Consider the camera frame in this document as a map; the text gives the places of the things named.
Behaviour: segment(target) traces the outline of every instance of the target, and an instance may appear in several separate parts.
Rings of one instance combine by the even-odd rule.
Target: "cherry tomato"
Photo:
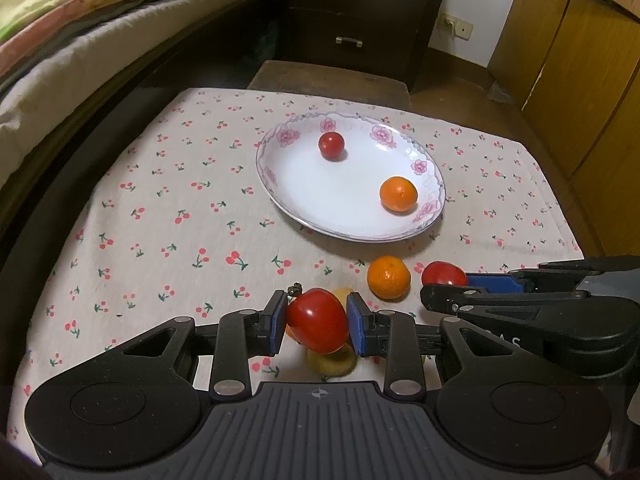
[[[468,285],[465,271],[447,262],[431,262],[422,272],[422,284]]]
[[[320,136],[318,148],[324,158],[335,160],[342,154],[344,149],[344,138],[336,132],[327,132]]]
[[[339,350],[349,336],[340,300],[324,288],[310,288],[292,301],[287,324],[299,342],[318,354]]]

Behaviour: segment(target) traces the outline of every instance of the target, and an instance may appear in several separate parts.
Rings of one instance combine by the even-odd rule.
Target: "dark wooden cabinet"
[[[280,0],[277,57],[403,81],[412,89],[442,0]]]

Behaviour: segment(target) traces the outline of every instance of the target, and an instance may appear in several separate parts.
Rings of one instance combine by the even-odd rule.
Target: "drawer handle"
[[[358,48],[362,48],[362,40],[356,40],[355,38],[347,38],[344,36],[336,36],[335,43],[341,45],[343,43],[355,43]]]

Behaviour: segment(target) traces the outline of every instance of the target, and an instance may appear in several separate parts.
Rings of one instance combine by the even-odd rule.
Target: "tablecloth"
[[[357,112],[407,132],[439,165],[447,198],[441,218],[417,237],[358,244],[317,234],[284,216],[260,185],[255,152],[279,122],[310,111]],[[382,254],[412,274],[399,303],[367,288]],[[327,98],[232,89],[178,95],[120,155],[95,187],[42,292],[12,399],[8,437],[33,458],[24,407],[45,380],[174,316],[198,324],[261,310],[276,289],[357,290],[371,309],[424,322],[420,274],[433,260],[468,272],[508,272],[581,258],[540,167],[519,143],[391,108]],[[249,362],[261,381],[334,380],[315,374],[306,349],[285,336],[276,357]],[[195,386],[206,389],[210,358]],[[425,362],[429,387],[439,386]],[[344,380],[377,380],[384,363],[361,358]]]

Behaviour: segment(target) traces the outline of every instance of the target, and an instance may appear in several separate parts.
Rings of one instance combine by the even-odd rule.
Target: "wall socket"
[[[458,38],[468,40],[471,37],[471,32],[474,30],[474,25],[473,23],[465,22],[460,18],[443,12],[438,20],[438,28],[449,34],[453,32]]]

